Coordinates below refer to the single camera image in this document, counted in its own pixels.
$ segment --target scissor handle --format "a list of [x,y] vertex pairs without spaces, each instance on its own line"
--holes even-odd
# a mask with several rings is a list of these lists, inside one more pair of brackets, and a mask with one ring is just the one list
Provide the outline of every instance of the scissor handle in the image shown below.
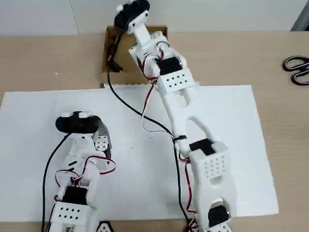
[[309,69],[304,69],[291,77],[292,82],[298,86],[309,86],[309,81],[299,81],[298,78],[309,74]]
[[[300,60],[300,61],[303,61],[303,63],[289,67],[288,63],[291,62],[292,60]],[[303,56],[292,56],[292,57],[287,58],[283,62],[282,67],[287,72],[296,71],[296,70],[303,70],[306,67],[309,67],[309,58],[303,57]]]

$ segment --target wooden desk surface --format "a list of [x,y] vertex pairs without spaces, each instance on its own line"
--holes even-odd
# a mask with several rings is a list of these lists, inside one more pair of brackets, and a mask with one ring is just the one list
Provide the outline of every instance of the wooden desk surface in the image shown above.
[[[290,55],[309,56],[309,33],[171,34],[201,85],[252,85],[275,180],[280,213],[235,218],[235,232],[308,230],[309,87],[281,69]],[[103,36],[0,38],[0,99],[4,91],[98,88]],[[116,232],[180,232],[182,220],[117,221]],[[2,232],[39,231],[39,223],[1,223]]]

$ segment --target bracket with holes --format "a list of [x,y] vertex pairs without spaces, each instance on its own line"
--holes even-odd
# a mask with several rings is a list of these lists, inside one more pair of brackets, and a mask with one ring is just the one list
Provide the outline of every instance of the bracket with holes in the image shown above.
[[195,82],[189,69],[181,69],[160,76],[158,82],[158,86],[163,88],[166,93],[175,92],[194,85]]
[[91,208],[87,205],[57,202],[51,222],[85,226],[90,213]]
[[99,136],[96,139],[95,147],[97,151],[106,151],[108,148],[108,138],[107,136]]
[[226,222],[213,226],[207,232],[232,232]]
[[114,230],[108,221],[102,221],[99,224],[97,232],[114,232]]

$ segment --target brown cardboard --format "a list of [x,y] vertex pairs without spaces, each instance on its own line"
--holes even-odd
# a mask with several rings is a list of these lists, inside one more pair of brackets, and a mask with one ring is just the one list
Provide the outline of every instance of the brown cardboard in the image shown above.
[[[166,26],[146,26],[150,33],[161,31],[164,36],[168,37],[168,28]],[[115,37],[115,28],[108,26],[105,33],[102,78],[103,82],[107,83],[107,50]],[[111,73],[111,82],[114,84],[144,84],[147,83],[146,78],[141,74],[134,60],[129,54],[130,47],[136,42],[133,34],[125,33],[119,43],[114,60],[123,68],[123,73]]]

